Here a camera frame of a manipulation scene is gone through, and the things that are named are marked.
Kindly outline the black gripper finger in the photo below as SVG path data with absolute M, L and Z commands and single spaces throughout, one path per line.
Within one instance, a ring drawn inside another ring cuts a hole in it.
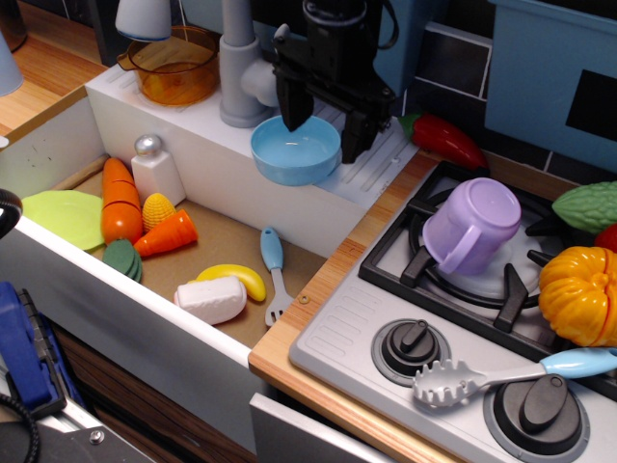
M 342 163 L 353 164 L 369 150 L 377 134 L 384 130 L 385 124 L 386 114 L 383 111 L 354 109 L 347 112 L 341 135 Z
M 303 80 L 277 76 L 276 90 L 282 121 L 293 132 L 312 115 L 314 100 L 309 84 Z

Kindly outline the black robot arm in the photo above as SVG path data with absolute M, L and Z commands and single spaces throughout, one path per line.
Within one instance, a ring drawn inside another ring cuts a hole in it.
M 352 164 L 390 124 L 395 93 L 374 60 L 398 40 L 394 9 L 389 1 L 305 1 L 302 11 L 306 36 L 295 39 L 283 25 L 273 40 L 282 120 L 289 131 L 299 129 L 317 98 L 339 110 L 341 162 Z

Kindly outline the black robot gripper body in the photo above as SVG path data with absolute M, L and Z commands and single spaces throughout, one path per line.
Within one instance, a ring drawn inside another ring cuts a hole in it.
M 389 125 L 393 91 L 377 74 L 380 49 L 396 43 L 396 30 L 380 41 L 382 14 L 396 21 L 390 1 L 304 1 L 306 36 L 295 39 L 283 24 L 273 39 L 274 73 L 308 83 L 313 98 L 347 113 L 383 111 Z

